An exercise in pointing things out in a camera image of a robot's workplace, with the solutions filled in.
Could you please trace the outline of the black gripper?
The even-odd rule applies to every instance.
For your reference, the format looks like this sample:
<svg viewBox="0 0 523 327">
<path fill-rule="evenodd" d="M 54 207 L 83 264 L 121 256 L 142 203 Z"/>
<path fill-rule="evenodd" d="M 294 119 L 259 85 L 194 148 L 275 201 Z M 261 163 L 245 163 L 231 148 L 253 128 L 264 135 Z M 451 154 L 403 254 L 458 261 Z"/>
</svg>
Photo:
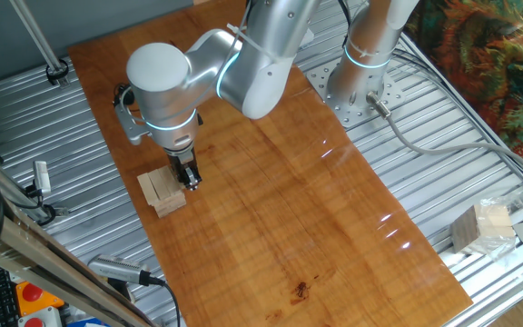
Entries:
<svg viewBox="0 0 523 327">
<path fill-rule="evenodd" d="M 199 173 L 194 148 L 189 145 L 180 150 L 165 150 L 169 157 L 172 174 L 178 183 L 184 184 L 188 190 L 196 190 L 202 181 Z M 182 174 L 177 171 L 177 168 L 182 167 Z"/>
</svg>

